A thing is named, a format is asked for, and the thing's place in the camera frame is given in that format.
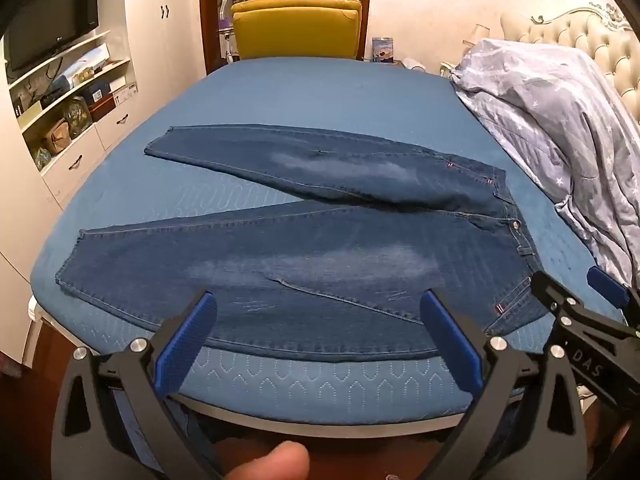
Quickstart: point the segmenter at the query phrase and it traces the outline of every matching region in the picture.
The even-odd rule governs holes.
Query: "cabinet door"
[[[170,99],[172,84],[164,40],[163,0],[125,0],[129,49],[140,92],[141,120]]]
[[[0,352],[22,362],[24,345],[29,335],[31,319],[28,314],[31,288],[0,254]]]
[[[61,209],[20,134],[4,70],[0,70],[0,124],[0,253],[28,280]],[[0,288],[0,303],[3,301]]]
[[[169,18],[164,22],[166,60],[171,97],[182,94],[206,75],[200,29],[200,0],[164,0]]]

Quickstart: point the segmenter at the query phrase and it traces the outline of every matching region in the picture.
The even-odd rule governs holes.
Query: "star-print duvet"
[[[621,283],[640,283],[640,130],[587,54],[482,40],[456,92]]]

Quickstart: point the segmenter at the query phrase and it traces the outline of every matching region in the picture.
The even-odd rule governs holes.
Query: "tv screen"
[[[7,31],[15,72],[36,65],[98,26],[98,0],[27,0]]]

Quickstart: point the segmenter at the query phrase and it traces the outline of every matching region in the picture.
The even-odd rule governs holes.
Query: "brown bag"
[[[69,136],[69,124],[64,120],[60,120],[50,129],[44,137],[45,144],[51,155],[56,155],[71,144]]]

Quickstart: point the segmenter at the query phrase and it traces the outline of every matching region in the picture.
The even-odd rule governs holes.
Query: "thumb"
[[[302,444],[283,442],[268,455],[235,468],[225,480],[306,480],[309,453]]]

